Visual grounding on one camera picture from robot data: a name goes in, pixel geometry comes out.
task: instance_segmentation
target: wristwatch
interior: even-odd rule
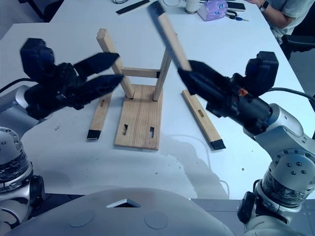
[[[266,10],[267,6],[269,5],[269,2],[268,1],[265,1],[261,7],[260,7],[260,11],[263,12],[264,10]]]

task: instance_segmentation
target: purple tissue box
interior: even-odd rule
[[[204,21],[215,20],[225,16],[227,3],[224,0],[210,0],[203,4],[198,14]]]

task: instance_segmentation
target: gray shirt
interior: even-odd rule
[[[282,43],[281,37],[285,34],[292,34],[294,28],[299,25],[309,12],[315,0],[268,0],[270,5],[283,13],[283,15],[295,18],[287,27],[280,29],[271,27],[271,31],[279,44]]]

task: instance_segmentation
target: smartphone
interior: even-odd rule
[[[240,2],[227,1],[227,9],[232,11],[245,11],[244,4]]]

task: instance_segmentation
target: black ruler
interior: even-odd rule
[[[149,0],[142,0],[142,1],[139,1],[139,2],[136,2],[135,4],[132,4],[132,5],[129,5],[129,6],[126,6],[118,11],[116,11],[116,13],[118,15],[121,15],[123,13],[126,13],[126,12],[129,12],[129,11],[132,11],[133,9],[136,9],[137,7],[140,7],[146,3],[150,2]]]

